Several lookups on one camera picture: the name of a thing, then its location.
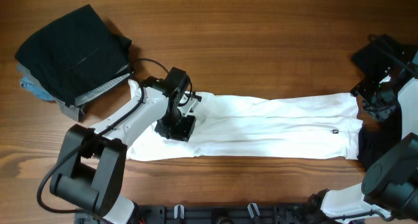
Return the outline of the white t-shirt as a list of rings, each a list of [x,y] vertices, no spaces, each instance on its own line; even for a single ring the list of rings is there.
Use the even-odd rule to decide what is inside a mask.
[[[198,156],[356,159],[359,131],[356,98],[349,93],[260,99],[200,92],[197,121],[187,142],[168,140],[149,126],[127,158],[156,161]]]

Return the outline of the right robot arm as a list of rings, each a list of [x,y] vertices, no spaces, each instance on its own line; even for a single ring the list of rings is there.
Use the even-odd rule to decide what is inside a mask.
[[[367,170],[361,183],[312,195],[304,213],[305,223],[361,223],[369,217],[417,220],[416,60],[404,68],[413,76],[397,95],[402,113],[401,141]]]

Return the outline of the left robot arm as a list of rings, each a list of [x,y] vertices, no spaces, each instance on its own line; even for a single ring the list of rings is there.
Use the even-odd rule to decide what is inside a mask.
[[[152,124],[165,139],[187,142],[194,130],[191,86],[185,71],[149,77],[133,98],[109,119],[90,128],[74,125],[64,138],[52,170],[51,194],[77,206],[75,223],[163,223],[164,208],[140,207],[121,195],[127,149]]]

